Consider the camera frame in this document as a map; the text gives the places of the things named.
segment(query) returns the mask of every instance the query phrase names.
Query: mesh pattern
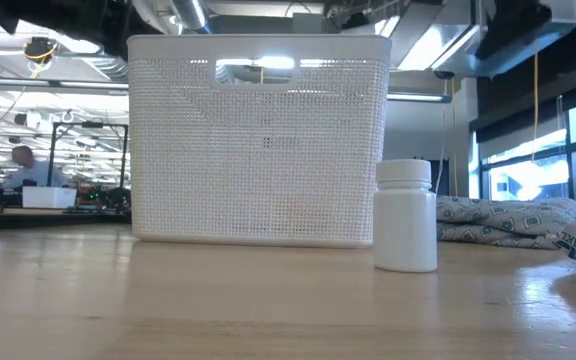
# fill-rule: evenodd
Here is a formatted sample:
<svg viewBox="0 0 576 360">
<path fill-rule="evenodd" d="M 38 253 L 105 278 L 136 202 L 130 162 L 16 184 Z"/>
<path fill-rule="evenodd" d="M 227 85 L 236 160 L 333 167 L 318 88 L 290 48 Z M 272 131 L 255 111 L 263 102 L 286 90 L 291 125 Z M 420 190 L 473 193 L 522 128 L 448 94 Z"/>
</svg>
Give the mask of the mesh pattern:
<svg viewBox="0 0 576 360">
<path fill-rule="evenodd" d="M 135 233 L 370 245 L 388 64 L 308 63 L 292 90 L 233 91 L 207 60 L 131 61 Z"/>
</svg>

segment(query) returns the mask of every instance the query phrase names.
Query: wooden table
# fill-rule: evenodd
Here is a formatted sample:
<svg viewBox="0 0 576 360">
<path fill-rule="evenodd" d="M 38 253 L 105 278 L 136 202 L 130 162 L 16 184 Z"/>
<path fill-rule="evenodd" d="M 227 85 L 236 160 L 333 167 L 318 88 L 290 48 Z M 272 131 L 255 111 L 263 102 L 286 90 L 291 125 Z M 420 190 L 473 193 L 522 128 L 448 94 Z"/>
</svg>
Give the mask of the wooden table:
<svg viewBox="0 0 576 360">
<path fill-rule="evenodd" d="M 576 263 L 440 244 L 433 274 L 367 250 L 0 232 L 0 359 L 576 359 Z"/>
</svg>

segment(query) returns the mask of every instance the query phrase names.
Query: bottle cap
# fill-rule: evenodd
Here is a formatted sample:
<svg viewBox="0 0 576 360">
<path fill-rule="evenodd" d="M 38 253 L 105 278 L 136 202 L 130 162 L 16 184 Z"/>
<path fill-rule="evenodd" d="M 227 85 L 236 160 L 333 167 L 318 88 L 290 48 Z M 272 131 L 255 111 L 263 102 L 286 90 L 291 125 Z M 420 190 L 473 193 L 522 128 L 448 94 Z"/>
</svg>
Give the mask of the bottle cap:
<svg viewBox="0 0 576 360">
<path fill-rule="evenodd" d="M 377 182 L 422 181 L 431 183 L 430 162 L 426 160 L 386 160 L 377 163 Z"/>
</svg>

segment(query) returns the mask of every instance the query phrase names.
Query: white pill bottle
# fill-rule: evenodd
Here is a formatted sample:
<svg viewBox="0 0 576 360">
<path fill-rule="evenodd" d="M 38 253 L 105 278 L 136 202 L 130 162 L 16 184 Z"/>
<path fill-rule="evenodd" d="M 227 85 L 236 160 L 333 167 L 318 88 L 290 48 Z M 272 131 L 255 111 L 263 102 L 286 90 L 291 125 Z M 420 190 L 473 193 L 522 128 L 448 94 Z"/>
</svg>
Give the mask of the white pill bottle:
<svg viewBox="0 0 576 360">
<path fill-rule="evenodd" d="M 388 160 L 377 164 L 373 208 L 374 264 L 384 270 L 437 269 L 437 197 L 430 163 Z"/>
</svg>

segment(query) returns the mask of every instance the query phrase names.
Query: white plastic basket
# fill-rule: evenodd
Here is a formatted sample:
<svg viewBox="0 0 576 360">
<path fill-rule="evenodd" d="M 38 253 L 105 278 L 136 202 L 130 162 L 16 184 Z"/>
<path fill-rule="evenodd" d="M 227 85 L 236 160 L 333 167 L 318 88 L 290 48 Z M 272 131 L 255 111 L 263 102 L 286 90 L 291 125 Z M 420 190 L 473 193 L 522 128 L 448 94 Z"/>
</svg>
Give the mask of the white plastic basket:
<svg viewBox="0 0 576 360">
<path fill-rule="evenodd" d="M 390 41 L 137 36 L 128 41 L 133 232 L 142 240 L 372 244 Z M 286 84 L 220 84 L 220 59 L 288 56 Z"/>
</svg>

